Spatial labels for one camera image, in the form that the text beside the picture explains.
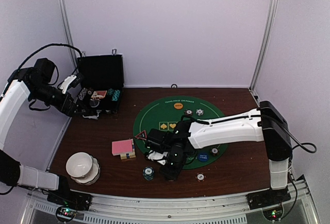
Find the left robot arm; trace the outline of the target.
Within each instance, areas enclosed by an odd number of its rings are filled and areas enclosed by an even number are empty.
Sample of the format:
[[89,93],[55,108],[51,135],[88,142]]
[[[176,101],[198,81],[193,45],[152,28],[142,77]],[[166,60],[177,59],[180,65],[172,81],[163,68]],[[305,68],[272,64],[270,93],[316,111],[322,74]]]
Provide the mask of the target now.
[[[1,149],[5,147],[14,118],[26,101],[33,104],[40,100],[47,108],[55,107],[66,116],[75,113],[77,105],[68,89],[78,84],[78,76],[72,74],[59,88],[53,87],[50,81],[55,68],[52,61],[41,58],[33,67],[20,68],[11,74],[1,94]],[[4,151],[1,151],[1,182],[11,188],[24,186],[49,191],[62,205],[70,205],[74,201],[65,176],[25,166]]]

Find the orange black poker chip stack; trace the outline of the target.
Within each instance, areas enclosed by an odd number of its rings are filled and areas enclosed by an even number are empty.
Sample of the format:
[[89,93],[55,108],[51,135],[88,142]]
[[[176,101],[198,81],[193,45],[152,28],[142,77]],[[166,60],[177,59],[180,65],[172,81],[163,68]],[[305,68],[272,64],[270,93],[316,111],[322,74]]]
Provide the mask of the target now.
[[203,182],[206,179],[206,176],[203,173],[198,173],[195,178],[198,182]]

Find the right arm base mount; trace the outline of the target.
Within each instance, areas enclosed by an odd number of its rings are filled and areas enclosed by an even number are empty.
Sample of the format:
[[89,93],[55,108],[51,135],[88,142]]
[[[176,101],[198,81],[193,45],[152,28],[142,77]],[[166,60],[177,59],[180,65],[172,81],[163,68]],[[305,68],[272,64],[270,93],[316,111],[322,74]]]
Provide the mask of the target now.
[[287,189],[273,190],[271,188],[249,193],[246,197],[251,210],[280,204],[291,199],[291,195]]

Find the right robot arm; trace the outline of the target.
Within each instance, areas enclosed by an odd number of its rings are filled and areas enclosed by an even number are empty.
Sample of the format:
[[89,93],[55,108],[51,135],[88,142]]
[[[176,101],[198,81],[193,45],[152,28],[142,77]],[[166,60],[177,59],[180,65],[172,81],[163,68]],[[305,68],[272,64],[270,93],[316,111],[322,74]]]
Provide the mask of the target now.
[[161,147],[172,148],[175,143],[183,143],[202,149],[243,141],[265,143],[271,188],[265,191],[264,199],[269,204],[277,203],[288,183],[292,145],[288,123],[270,101],[261,101],[258,108],[233,116],[182,120],[173,132],[162,135]]

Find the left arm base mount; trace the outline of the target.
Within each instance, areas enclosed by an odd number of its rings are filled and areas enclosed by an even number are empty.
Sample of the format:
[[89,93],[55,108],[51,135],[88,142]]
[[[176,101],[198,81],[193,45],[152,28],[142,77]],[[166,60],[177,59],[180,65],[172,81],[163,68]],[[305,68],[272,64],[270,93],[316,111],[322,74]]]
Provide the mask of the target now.
[[79,192],[70,192],[68,196],[60,196],[54,192],[48,192],[47,201],[57,205],[66,206],[77,211],[88,211],[92,201],[92,195]]

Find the orange dealer button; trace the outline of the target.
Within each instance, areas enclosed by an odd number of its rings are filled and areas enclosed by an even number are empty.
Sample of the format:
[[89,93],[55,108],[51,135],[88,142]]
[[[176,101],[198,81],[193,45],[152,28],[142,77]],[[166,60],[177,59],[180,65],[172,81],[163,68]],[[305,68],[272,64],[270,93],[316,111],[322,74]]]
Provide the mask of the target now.
[[176,102],[176,103],[174,104],[174,108],[175,108],[176,110],[181,110],[181,109],[183,108],[183,104],[180,103],[180,102]]

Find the triangular all-in button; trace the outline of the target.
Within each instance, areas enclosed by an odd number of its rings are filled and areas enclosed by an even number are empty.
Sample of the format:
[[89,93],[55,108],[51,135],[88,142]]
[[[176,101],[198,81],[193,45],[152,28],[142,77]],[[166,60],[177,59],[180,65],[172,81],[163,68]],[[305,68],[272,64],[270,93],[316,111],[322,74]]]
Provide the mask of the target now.
[[141,131],[137,135],[135,135],[135,138],[138,140],[146,141],[147,140],[147,132],[146,130]]

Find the blue white chips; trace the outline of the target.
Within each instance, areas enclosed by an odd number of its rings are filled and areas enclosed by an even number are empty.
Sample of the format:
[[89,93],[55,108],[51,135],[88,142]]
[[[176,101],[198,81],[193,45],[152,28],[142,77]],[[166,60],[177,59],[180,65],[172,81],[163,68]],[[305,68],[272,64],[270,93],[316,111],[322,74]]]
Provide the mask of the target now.
[[196,109],[196,115],[197,115],[197,116],[202,116],[202,115],[204,115],[204,110],[201,109],[201,108]]

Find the blue small blind button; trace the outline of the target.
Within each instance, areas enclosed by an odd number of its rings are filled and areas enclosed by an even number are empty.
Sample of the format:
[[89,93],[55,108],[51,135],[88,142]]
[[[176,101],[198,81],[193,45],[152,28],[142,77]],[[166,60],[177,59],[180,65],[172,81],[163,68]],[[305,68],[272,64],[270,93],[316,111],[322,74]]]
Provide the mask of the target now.
[[209,155],[207,153],[199,153],[197,155],[197,159],[200,161],[200,162],[207,162],[209,160]]

